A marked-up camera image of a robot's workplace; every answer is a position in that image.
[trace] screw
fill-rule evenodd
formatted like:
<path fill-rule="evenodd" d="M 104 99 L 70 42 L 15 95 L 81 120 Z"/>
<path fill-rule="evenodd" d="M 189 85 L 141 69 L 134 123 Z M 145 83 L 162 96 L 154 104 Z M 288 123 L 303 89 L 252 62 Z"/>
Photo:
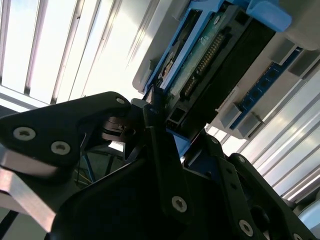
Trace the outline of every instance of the screw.
<path fill-rule="evenodd" d="M 243 156 L 239 156 L 239 160 L 240 160 L 240 162 L 242 162 L 243 164 L 246 162 L 246 160 L 244 159 Z"/>
<path fill-rule="evenodd" d="M 70 153 L 71 147 L 64 141 L 55 141 L 51 144 L 51 151 L 58 155 L 67 155 Z"/>
<path fill-rule="evenodd" d="M 302 237 L 300 237 L 298 234 L 293 234 L 294 240 L 303 240 Z"/>
<path fill-rule="evenodd" d="M 180 213 L 187 211 L 187 203 L 180 196 L 174 196 L 171 200 L 172 206 Z"/>
<path fill-rule="evenodd" d="M 240 220 L 239 226 L 247 236 L 252 237 L 254 235 L 254 230 L 246 220 Z"/>
<path fill-rule="evenodd" d="M 220 21 L 220 16 L 217 16 L 213 22 L 213 25 L 216 25 Z"/>
<path fill-rule="evenodd" d="M 13 136 L 21 141 L 30 141 L 36 137 L 36 132 L 30 127 L 21 126 L 13 131 Z"/>
<path fill-rule="evenodd" d="M 214 142 L 215 144 L 218 144 L 219 141 L 217 139 L 215 139 L 214 137 L 211 138 L 212 142 Z"/>
<path fill-rule="evenodd" d="M 120 103 L 120 104 L 125 104 L 125 100 L 123 100 L 123 99 L 121 99 L 121 98 L 119 98 L 119 97 L 116 98 L 116 101 L 117 101 L 118 103 Z"/>

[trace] gray metal piece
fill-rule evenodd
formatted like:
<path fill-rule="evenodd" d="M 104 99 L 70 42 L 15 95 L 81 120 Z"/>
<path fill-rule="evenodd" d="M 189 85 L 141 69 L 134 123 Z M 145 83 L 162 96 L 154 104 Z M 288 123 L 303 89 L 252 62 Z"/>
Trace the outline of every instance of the gray metal piece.
<path fill-rule="evenodd" d="M 294 240 L 303 240 L 298 234 L 293 234 Z"/>
<path fill-rule="evenodd" d="M 13 136 L 20 141 L 30 141 L 36 137 L 36 132 L 30 127 L 21 126 L 13 131 Z"/>
<path fill-rule="evenodd" d="M 8 193 L 47 232 L 51 231 L 59 207 L 78 191 L 73 181 L 59 186 L 47 185 L 2 167 L 0 190 Z M 5 204 L 0 201 L 1 206 L 9 207 L 8 199 L 6 201 Z"/>
<path fill-rule="evenodd" d="M 249 113 L 242 123 L 239 124 L 238 131 L 242 138 L 246 139 L 261 123 L 255 115 Z"/>
<path fill-rule="evenodd" d="M 125 101 L 121 98 L 117 98 L 116 101 L 120 104 L 125 104 Z"/>
<path fill-rule="evenodd" d="M 278 46 L 274 49 L 273 53 L 270 56 L 270 59 L 275 63 L 282 65 L 287 60 L 287 58 L 292 54 L 292 52 L 296 49 L 297 45 L 292 41 L 285 38 L 284 35 L 278 35 L 282 38 L 282 41 Z"/>
<path fill-rule="evenodd" d="M 300 53 L 300 56 L 292 64 L 288 71 L 296 75 L 299 79 L 305 79 L 305 76 L 309 76 L 312 73 L 312 69 L 320 60 L 320 50 L 308 51 L 304 50 Z"/>
<path fill-rule="evenodd" d="M 180 196 L 174 196 L 171 199 L 172 206 L 180 213 L 185 213 L 187 211 L 187 203 Z"/>
<path fill-rule="evenodd" d="M 246 220 L 241 219 L 239 221 L 239 226 L 247 236 L 252 237 L 254 235 L 254 230 Z"/>
<path fill-rule="evenodd" d="M 232 103 L 230 108 L 226 111 L 226 113 L 221 117 L 221 123 L 223 127 L 229 128 L 234 121 L 240 116 L 241 111 L 239 108 Z"/>
<path fill-rule="evenodd" d="M 71 147 L 64 141 L 55 141 L 51 144 L 51 151 L 58 155 L 67 155 L 70 153 Z"/>

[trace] blue plastic bracket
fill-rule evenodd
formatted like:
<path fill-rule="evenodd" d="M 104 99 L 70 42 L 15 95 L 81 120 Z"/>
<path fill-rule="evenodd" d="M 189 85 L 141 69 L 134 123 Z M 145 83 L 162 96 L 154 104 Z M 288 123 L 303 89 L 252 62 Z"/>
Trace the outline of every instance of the blue plastic bracket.
<path fill-rule="evenodd" d="M 190 140 L 184 136 L 179 135 L 178 133 L 176 133 L 170 129 L 167 129 L 166 131 L 173 135 L 176 148 L 177 148 L 177 150 L 179 152 L 179 156 L 181 158 L 183 155 L 185 155 L 187 150 L 190 148 L 190 145 L 191 145 Z"/>
<path fill-rule="evenodd" d="M 276 32 L 284 32 L 292 17 L 279 6 L 279 0 L 227 0 L 246 9 L 246 13 Z"/>

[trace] black plastic part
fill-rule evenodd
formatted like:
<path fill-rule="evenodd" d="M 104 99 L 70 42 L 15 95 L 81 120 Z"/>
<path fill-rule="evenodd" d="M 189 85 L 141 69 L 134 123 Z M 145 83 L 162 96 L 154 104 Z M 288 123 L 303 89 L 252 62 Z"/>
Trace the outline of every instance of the black plastic part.
<path fill-rule="evenodd" d="M 260 22 L 254 19 L 250 22 L 219 69 L 215 69 L 215 63 L 212 64 L 203 79 L 202 84 L 205 84 L 201 87 L 203 91 L 194 92 L 193 98 L 196 100 L 177 127 L 176 131 L 179 134 L 193 140 L 206 123 L 212 122 L 218 114 L 216 109 L 234 89 L 274 34 L 273 30 Z"/>
<path fill-rule="evenodd" d="M 0 240 L 4 238 L 7 231 L 11 227 L 12 223 L 18 216 L 16 211 L 9 211 L 8 214 L 4 217 L 4 219 L 0 223 Z"/>
<path fill-rule="evenodd" d="M 152 105 L 143 107 L 146 132 L 146 150 L 157 178 L 161 209 L 169 219 L 187 225 L 193 218 L 193 203 L 183 173 L 174 136 L 166 131 L 163 116 L 155 113 Z M 172 205 L 172 198 L 179 196 L 188 205 L 186 212 L 178 212 Z"/>
<path fill-rule="evenodd" d="M 50 239 L 231 239 L 217 184 L 183 171 L 195 208 L 190 225 L 180 227 L 163 214 L 151 169 L 139 159 L 76 193 L 58 212 Z"/>
<path fill-rule="evenodd" d="M 79 161 L 81 151 L 86 151 L 87 146 L 110 143 L 101 138 L 103 123 L 109 117 L 125 116 L 130 108 L 130 103 L 120 94 L 105 92 L 9 115 L 0 119 L 0 142 L 7 149 L 29 157 L 34 177 L 52 182 L 66 181 Z M 29 141 L 16 139 L 13 132 L 18 127 L 33 129 L 35 138 Z M 118 140 L 122 141 L 124 137 L 121 135 Z M 66 155 L 53 153 L 51 145 L 56 141 L 68 143 L 70 152 Z M 44 164 L 46 173 L 50 174 L 43 174 Z M 31 172 L 25 172 L 18 158 L 2 161 L 0 165 L 15 172 Z"/>
<path fill-rule="evenodd" d="M 253 204 L 262 208 L 267 215 L 270 239 L 294 240 L 294 234 L 297 234 L 302 239 L 316 240 L 315 236 L 245 157 L 233 153 L 228 161 L 234 165 L 238 174 L 250 186 L 253 192 Z"/>

